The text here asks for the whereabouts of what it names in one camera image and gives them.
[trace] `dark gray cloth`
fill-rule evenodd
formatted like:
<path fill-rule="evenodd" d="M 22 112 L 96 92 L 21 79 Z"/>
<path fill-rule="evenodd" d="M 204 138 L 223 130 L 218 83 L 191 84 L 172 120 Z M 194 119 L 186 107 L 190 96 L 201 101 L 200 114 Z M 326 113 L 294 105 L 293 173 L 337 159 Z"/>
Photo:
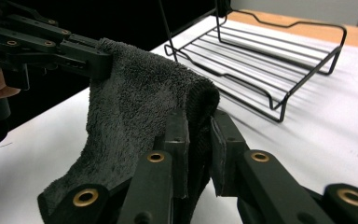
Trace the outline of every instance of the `dark gray cloth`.
<path fill-rule="evenodd" d="M 79 185 L 112 189 L 131 177 L 138 158 L 152 149 L 155 136 L 164 134 L 168 113 L 183 108 L 190 137 L 189 198 L 177 200 L 175 207 L 178 222 L 189 222 L 209 181 L 209 126 L 219 102 L 217 88 L 179 63 L 130 45 L 105 38 L 97 48 L 113 55 L 111 77 L 90 83 L 87 143 L 67 174 L 38 196 L 43 219 Z"/>

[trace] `white tabletop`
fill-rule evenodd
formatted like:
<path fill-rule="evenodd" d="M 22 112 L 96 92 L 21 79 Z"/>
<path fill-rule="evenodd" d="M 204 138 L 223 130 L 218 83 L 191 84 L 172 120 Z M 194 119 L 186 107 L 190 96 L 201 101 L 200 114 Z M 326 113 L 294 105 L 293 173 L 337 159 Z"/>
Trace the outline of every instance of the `white tabletop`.
<path fill-rule="evenodd" d="M 174 39 L 175 46 L 211 25 L 209 18 L 192 27 Z M 152 52 L 165 55 L 162 47 Z M 79 157 L 87 139 L 88 105 L 86 89 L 11 131 L 0 143 L 0 224 L 43 223 L 36 197 Z M 332 183 L 358 187 L 358 48 L 344 47 L 330 77 L 315 75 L 297 91 L 283 123 L 224 97 L 219 108 L 241 120 L 234 122 L 250 148 L 275 155 L 302 186 L 319 193 Z M 236 200 L 216 199 L 209 184 L 192 223 L 241 223 Z"/>

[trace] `rack wire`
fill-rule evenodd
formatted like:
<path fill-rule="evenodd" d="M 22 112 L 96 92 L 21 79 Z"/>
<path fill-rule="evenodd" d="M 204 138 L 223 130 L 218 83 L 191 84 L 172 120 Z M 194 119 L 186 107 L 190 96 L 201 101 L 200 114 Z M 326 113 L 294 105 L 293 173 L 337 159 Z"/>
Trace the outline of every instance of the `rack wire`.
<path fill-rule="evenodd" d="M 220 22 L 215 0 L 211 15 L 216 17 L 216 26 L 176 49 L 160 0 L 159 3 L 169 38 L 169 44 L 164 46 L 166 55 L 173 56 L 177 62 L 178 57 L 183 59 L 181 63 L 199 74 L 206 72 L 228 99 L 277 122 L 283 122 L 289 98 L 314 74 L 333 73 L 347 36 L 341 25 L 313 21 L 281 25 L 232 8 Z M 272 27 L 322 26 L 338 29 L 342 35 L 332 48 L 311 46 L 307 42 L 229 26 L 228 12 L 252 16 L 257 22 Z"/>

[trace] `black metal rack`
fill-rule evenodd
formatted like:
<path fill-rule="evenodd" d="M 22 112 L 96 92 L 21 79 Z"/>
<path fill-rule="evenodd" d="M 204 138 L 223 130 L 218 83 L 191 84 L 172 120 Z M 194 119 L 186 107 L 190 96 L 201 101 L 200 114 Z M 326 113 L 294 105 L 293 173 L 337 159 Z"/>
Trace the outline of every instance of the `black metal rack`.
<path fill-rule="evenodd" d="M 201 75 L 206 72 L 209 79 L 219 83 L 216 86 L 229 100 L 277 122 L 283 122 L 290 96 L 314 74 L 333 73 L 347 36 L 345 27 L 340 25 L 311 21 L 280 25 L 261 21 L 251 12 L 231 9 L 229 12 L 250 15 L 259 23 L 273 27 L 323 26 L 338 29 L 342 35 L 335 46 L 318 48 L 304 41 L 237 29 L 227 25 L 228 13 L 219 18 L 215 0 L 210 15 L 216 17 L 216 26 L 176 49 L 160 7 L 170 43 L 164 46 L 167 56 L 173 56 L 177 62 L 178 57 L 183 59 L 180 63 Z"/>

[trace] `table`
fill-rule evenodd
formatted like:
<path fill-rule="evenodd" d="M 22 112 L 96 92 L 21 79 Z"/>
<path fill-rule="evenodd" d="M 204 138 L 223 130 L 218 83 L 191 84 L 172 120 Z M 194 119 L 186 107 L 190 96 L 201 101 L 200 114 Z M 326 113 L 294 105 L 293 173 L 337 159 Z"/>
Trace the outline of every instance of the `table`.
<path fill-rule="evenodd" d="M 175 46 L 213 23 L 208 18 L 191 27 L 173 40 Z M 165 56 L 162 46 L 152 52 Z M 358 47 L 345 46 L 330 77 L 314 76 L 293 97 L 280 124 L 225 98 L 219 108 L 236 116 L 250 148 L 275 155 L 301 185 L 319 193 L 337 182 L 358 187 Z M 36 197 L 80 155 L 88 99 L 89 89 L 83 90 L 0 143 L 0 224 L 43 223 Z M 236 200 L 216 198 L 209 184 L 192 223 L 241 223 Z"/>

